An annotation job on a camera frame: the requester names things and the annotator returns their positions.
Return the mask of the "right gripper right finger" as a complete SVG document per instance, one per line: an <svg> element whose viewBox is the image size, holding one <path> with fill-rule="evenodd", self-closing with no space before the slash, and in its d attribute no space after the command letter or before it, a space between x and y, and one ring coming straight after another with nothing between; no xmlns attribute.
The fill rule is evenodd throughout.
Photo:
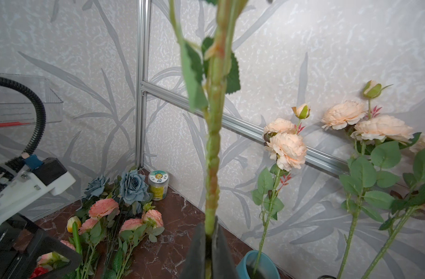
<svg viewBox="0 0 425 279"><path fill-rule="evenodd" d="M218 219L215 219L214 232L211 239L211 264L212 279L239 278L224 230Z"/></svg>

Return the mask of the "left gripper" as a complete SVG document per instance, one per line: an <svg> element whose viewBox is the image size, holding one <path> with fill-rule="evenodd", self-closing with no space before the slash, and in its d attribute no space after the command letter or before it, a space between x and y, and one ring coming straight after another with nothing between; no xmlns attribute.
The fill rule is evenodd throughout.
<svg viewBox="0 0 425 279"><path fill-rule="evenodd" d="M82 256L51 237L21 214L9 218L0 226L0 279L28 279L33 275L40 256L55 252L66 261L39 279L62 279L76 271Z"/></svg>

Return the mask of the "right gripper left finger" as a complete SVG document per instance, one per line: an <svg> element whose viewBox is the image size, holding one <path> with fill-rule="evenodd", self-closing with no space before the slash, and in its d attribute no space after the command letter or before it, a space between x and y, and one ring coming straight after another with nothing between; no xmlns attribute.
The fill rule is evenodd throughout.
<svg viewBox="0 0 425 279"><path fill-rule="evenodd" d="M195 228L180 279L204 279L206 275L206 234L204 223Z"/></svg>

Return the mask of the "cream pink rose stem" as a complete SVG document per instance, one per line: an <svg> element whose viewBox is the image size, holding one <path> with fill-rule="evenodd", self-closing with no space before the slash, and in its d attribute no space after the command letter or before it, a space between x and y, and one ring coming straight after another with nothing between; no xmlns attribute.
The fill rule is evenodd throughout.
<svg viewBox="0 0 425 279"><path fill-rule="evenodd" d="M329 108L323 129L341 130L353 140L354 154L348 159L349 172L341 174L346 199L342 208L351 214L349 234L337 277L343 276L360 216L367 215L381 224L381 230L393 234L395 217L384 219L381 210L391 210L394 198L385 192L400 180L391 172L402 161L402 150L417 143L420 133L394 116L380 113L372 101L381 96L385 86L368 81L361 91L364 102L346 101Z"/></svg>

